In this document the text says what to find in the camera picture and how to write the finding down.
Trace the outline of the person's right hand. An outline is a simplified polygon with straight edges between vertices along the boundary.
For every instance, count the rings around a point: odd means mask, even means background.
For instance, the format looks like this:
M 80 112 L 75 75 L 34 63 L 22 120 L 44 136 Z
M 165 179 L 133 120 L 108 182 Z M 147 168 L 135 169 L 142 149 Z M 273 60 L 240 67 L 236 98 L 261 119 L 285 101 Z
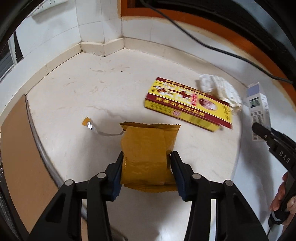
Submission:
M 285 196 L 285 185 L 286 185 L 286 182 L 288 179 L 288 172 L 283 175 L 282 179 L 283 179 L 283 183 L 281 183 L 281 185 L 279 186 L 278 192 L 270 205 L 271 211 L 276 211 L 279 209 L 281 201 L 283 200 L 283 198 Z M 295 215 L 295 211 L 296 211 L 295 196 L 292 197 L 288 201 L 287 210 L 290 214 L 289 214 L 287 220 L 283 222 L 283 230 L 282 230 L 283 232 L 288 227 L 288 225 L 290 224 L 290 222 L 292 221 L 292 219 Z

